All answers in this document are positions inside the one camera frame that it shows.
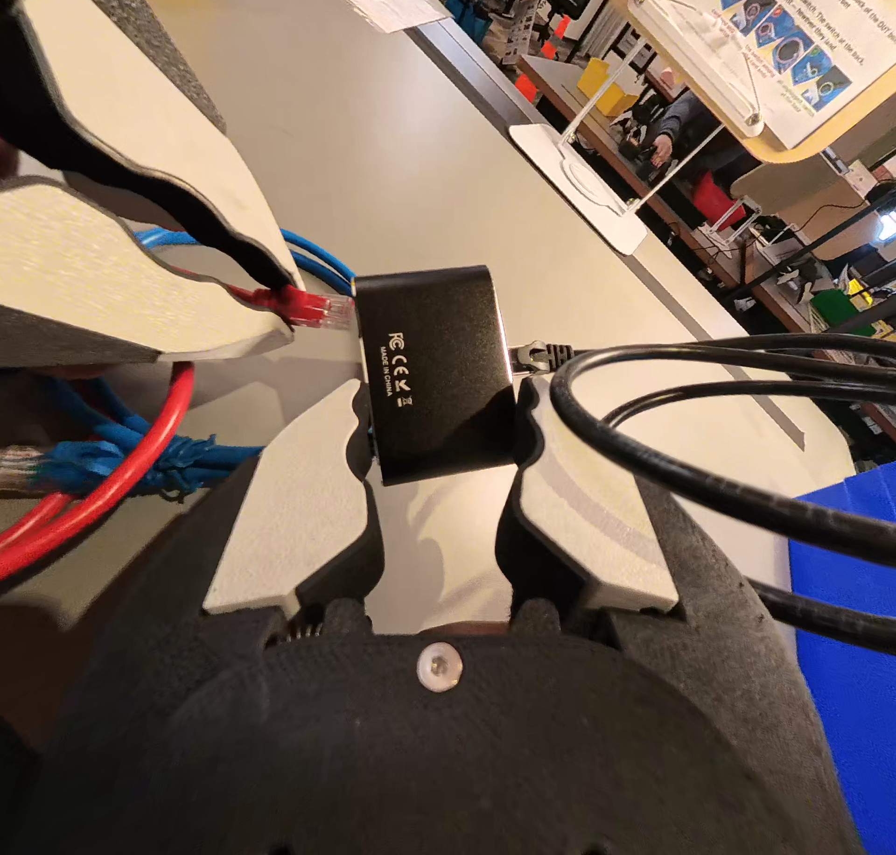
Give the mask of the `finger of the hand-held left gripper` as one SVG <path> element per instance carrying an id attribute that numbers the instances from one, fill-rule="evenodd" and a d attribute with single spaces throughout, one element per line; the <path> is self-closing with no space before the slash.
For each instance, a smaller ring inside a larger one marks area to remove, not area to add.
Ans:
<path id="1" fill-rule="evenodd" d="M 92 0 L 2 0 L 2 139 L 155 206 L 263 288 L 305 287 L 249 167 Z"/>
<path id="2" fill-rule="evenodd" d="M 51 179 L 3 182 L 1 222 L 3 367 L 241 358 L 294 340 L 275 312 L 171 268 Z"/>

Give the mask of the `red plastic bin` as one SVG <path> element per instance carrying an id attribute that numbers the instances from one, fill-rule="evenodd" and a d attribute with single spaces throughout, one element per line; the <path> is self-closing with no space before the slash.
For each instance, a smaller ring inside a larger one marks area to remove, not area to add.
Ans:
<path id="1" fill-rule="evenodd" d="M 710 170 L 705 171 L 697 180 L 692 190 L 692 204 L 716 231 L 726 230 L 745 221 L 744 206 L 735 207 L 735 202 L 717 185 Z"/>

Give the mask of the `long wooden table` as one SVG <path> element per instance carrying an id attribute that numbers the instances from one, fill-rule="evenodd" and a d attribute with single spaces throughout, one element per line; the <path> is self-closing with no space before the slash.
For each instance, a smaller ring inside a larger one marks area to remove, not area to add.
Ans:
<path id="1" fill-rule="evenodd" d="M 539 94 L 536 105 L 539 113 L 556 128 L 571 120 L 587 100 L 577 87 L 580 76 L 577 65 L 525 56 L 521 59 L 521 68 Z M 599 176 L 622 200 L 628 201 L 647 192 L 649 185 L 618 153 L 616 140 L 610 132 L 610 121 L 598 111 L 581 122 L 577 137 L 589 154 L 594 154 L 591 162 L 595 163 Z M 756 249 L 754 223 L 736 224 L 735 232 L 743 231 L 742 237 L 734 238 L 733 231 L 726 231 L 717 242 L 715 236 L 706 235 L 705 228 L 691 223 L 703 221 L 703 217 L 689 203 L 685 213 L 675 211 L 678 204 L 685 205 L 684 196 L 676 187 L 678 179 L 675 177 L 637 211 L 645 225 L 666 242 L 669 250 L 693 274 L 704 280 L 705 286 L 724 301 L 726 309 L 738 317 L 749 333 L 807 334 L 813 325 L 820 329 L 823 321 L 808 304 L 801 306 L 794 302 L 796 294 L 790 291 L 790 285 L 778 287 L 772 280 L 764 282 L 748 293 L 756 306 L 744 312 L 737 312 L 734 303 L 726 301 L 729 293 L 742 281 L 752 280 L 768 264 Z"/>

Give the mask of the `teal bag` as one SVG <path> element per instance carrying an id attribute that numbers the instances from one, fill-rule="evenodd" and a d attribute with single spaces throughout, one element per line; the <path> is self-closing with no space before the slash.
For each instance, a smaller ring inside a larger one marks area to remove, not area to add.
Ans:
<path id="1" fill-rule="evenodd" d="M 458 26 L 481 47 L 492 25 L 487 8 L 474 0 L 446 0 L 444 7 Z"/>

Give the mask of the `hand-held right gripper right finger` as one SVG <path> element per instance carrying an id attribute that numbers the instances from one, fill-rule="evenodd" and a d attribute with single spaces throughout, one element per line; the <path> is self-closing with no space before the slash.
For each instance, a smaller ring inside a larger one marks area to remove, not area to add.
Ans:
<path id="1" fill-rule="evenodd" d="M 560 616 L 604 608 L 667 614 L 678 589 L 633 475 L 566 427 L 550 382 L 529 377 L 519 389 L 517 468 L 496 537 L 510 614 L 537 599 Z"/>

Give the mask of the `black ethernet adapter box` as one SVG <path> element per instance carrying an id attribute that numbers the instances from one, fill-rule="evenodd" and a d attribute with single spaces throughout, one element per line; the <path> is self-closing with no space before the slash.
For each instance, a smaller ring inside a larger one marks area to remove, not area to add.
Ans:
<path id="1" fill-rule="evenodd" d="M 516 400 L 488 268 L 357 276 L 353 293 L 384 485 L 511 464 Z"/>

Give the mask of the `printed instruction sheet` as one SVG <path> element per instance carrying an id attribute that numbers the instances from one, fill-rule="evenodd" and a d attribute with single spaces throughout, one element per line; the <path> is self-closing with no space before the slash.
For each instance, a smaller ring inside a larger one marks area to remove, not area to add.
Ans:
<path id="1" fill-rule="evenodd" d="M 895 0 L 629 0 L 636 25 L 743 138 L 799 150 L 894 91 Z"/>

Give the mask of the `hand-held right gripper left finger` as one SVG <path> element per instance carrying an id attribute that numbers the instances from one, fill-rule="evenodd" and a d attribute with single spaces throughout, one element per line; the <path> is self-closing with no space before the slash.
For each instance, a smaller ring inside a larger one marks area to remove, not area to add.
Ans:
<path id="1" fill-rule="evenodd" d="M 364 605 L 385 570 L 367 479 L 367 386 L 352 378 L 264 448 L 203 601 L 211 615 L 274 607 L 290 619 Z"/>

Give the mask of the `large blue plastic bin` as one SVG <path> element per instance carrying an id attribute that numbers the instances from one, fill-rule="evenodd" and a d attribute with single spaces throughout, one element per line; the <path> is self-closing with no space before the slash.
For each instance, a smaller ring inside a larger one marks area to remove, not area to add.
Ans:
<path id="1" fill-rule="evenodd" d="M 895 852 L 895 570 L 790 541 L 798 661 L 868 853 Z"/>

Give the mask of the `yellow plastic bin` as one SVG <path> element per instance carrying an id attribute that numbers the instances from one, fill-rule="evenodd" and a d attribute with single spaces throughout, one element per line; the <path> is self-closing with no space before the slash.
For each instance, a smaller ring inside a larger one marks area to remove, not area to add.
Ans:
<path id="1" fill-rule="evenodd" d="M 592 98 L 610 77 L 613 69 L 610 64 L 597 57 L 589 59 L 577 80 L 576 88 L 586 99 Z M 637 102 L 640 89 L 634 86 L 634 78 L 624 69 L 620 77 L 603 90 L 601 98 L 596 102 L 595 110 L 606 119 L 615 120 L 624 112 L 631 110 Z"/>

